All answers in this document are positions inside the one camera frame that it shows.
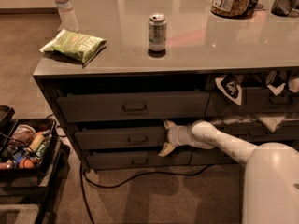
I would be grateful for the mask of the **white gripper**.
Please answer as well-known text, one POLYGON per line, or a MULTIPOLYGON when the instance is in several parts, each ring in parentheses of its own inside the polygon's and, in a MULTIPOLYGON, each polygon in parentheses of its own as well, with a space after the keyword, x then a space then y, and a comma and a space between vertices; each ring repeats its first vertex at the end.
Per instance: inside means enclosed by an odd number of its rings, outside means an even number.
POLYGON ((164 143, 163 149, 159 152, 160 157, 169 155, 176 147, 195 144, 191 126, 176 126, 175 122, 165 119, 164 127, 169 130, 167 135, 169 143, 164 143))

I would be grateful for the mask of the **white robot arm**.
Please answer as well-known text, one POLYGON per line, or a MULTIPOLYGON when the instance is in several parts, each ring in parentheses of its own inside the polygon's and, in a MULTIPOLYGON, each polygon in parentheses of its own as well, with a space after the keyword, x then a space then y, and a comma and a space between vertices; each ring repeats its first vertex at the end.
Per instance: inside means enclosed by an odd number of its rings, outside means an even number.
POLYGON ((242 224, 299 224, 299 152, 277 142, 259 146, 197 120, 189 126, 164 121, 166 141, 160 155, 176 147, 216 147, 245 166, 242 224))

